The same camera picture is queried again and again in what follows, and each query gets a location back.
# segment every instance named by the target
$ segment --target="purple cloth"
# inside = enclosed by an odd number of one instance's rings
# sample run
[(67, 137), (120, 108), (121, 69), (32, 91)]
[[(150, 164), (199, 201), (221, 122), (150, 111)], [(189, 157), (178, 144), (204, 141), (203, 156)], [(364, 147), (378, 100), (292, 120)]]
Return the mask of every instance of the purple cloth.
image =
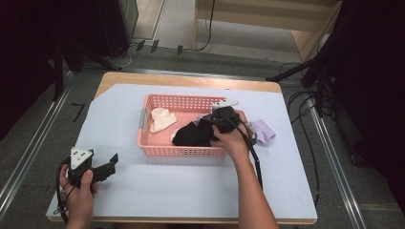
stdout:
[(276, 134), (265, 124), (262, 119), (250, 122), (257, 134), (257, 139), (263, 143), (270, 141)]

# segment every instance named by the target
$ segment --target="person's left hand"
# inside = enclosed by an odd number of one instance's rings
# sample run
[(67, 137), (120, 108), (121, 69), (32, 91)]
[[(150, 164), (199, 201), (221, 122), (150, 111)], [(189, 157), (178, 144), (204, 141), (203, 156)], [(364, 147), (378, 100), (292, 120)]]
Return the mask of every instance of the person's left hand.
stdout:
[(69, 165), (63, 165), (59, 178), (59, 185), (65, 190), (66, 196), (69, 195), (67, 198), (69, 222), (66, 228), (88, 228), (93, 219), (92, 193), (96, 193), (98, 189), (96, 185), (92, 185), (93, 171), (88, 170), (84, 173), (78, 189), (66, 178), (68, 168)]

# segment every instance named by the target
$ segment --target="white cloth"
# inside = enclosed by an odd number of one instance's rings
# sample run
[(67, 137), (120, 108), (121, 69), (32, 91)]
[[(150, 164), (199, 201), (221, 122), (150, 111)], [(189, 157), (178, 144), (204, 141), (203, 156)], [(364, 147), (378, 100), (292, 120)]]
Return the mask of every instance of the white cloth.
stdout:
[(176, 115), (170, 114), (166, 108), (155, 108), (152, 110), (152, 118), (154, 122), (151, 124), (151, 133), (160, 132), (177, 122)]

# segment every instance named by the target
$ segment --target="hand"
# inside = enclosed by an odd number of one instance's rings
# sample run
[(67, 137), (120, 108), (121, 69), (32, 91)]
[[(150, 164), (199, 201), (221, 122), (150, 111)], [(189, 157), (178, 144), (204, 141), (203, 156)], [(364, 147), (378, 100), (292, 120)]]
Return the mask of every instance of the hand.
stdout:
[[(235, 113), (239, 115), (242, 122), (247, 122), (244, 112), (235, 110)], [(239, 128), (247, 135), (247, 129), (243, 123), (239, 124)], [(231, 133), (221, 134), (215, 125), (212, 126), (212, 129), (214, 130), (214, 136), (224, 144), (226, 151), (234, 162), (249, 158), (249, 149), (238, 130), (235, 129)]]
[(80, 181), (80, 189), (78, 189), (74, 188), (66, 178), (68, 168), (69, 165), (63, 165), (59, 180), (59, 185), (65, 190), (66, 196), (69, 195), (67, 198), (69, 222), (66, 228), (88, 228), (93, 218), (92, 192), (96, 193), (98, 189), (96, 185), (91, 185), (93, 171), (86, 171)]

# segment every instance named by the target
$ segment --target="gray carpet floor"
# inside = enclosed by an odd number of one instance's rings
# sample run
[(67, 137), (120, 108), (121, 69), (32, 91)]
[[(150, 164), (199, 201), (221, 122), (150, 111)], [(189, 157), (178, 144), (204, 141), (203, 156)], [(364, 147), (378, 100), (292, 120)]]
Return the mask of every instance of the gray carpet floor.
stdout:
[[(124, 65), (128, 58), (126, 53), (114, 59)], [(55, 171), (60, 161), (70, 153), (75, 145), (87, 109), (94, 98), (97, 86), (105, 70), (90, 60), (84, 59), (85, 68), (81, 73), (73, 73), (72, 88), (53, 123), (38, 155), (16, 193), (6, 215), (0, 222), (1, 229), (8, 228), (64, 228), (63, 223), (50, 222), (45, 217), (54, 194)], [(140, 52), (132, 51), (131, 64), (124, 72), (138, 69), (161, 70), (186, 73), (211, 73), (216, 77), (261, 80), (279, 73), (279, 67), (285, 63), (250, 59), (201, 52), (184, 52), (177, 55), (176, 51), (159, 49), (150, 53), (148, 47)], [(282, 71), (293, 67), (286, 65)], [(289, 97), (303, 91), (299, 86), (301, 74), (296, 74), (280, 82), (286, 104)], [(2, 159), (0, 161), (0, 184), (3, 186), (10, 177), (14, 167), (30, 143), (36, 128), (52, 104), (53, 86), (51, 86), (26, 114), (14, 126), (8, 136), (0, 142)], [(291, 104), (291, 119), (298, 115), (298, 107), (305, 96), (299, 97)], [(85, 104), (85, 109), (74, 122), (78, 108), (72, 103)], [(339, 131), (334, 120), (324, 118), (331, 139), (344, 167), (349, 183), (359, 203), (363, 218), (368, 228), (405, 228), (405, 218), (397, 207), (387, 186), (385, 178), (373, 168), (359, 168), (352, 165), (349, 146)], [(330, 164), (322, 142), (310, 114), (303, 116), (303, 123), (309, 133), (318, 166), (320, 195), (317, 205), (319, 220), (313, 225), (298, 225), (298, 228), (352, 228), (345, 203), (337, 188)], [(292, 124), (295, 138), (300, 150), (309, 187), (315, 194), (316, 176), (309, 145), (303, 129), (296, 121)], [(113, 223), (94, 222), (91, 228), (113, 228)], [(297, 228), (295, 225), (282, 225), (281, 228)]]

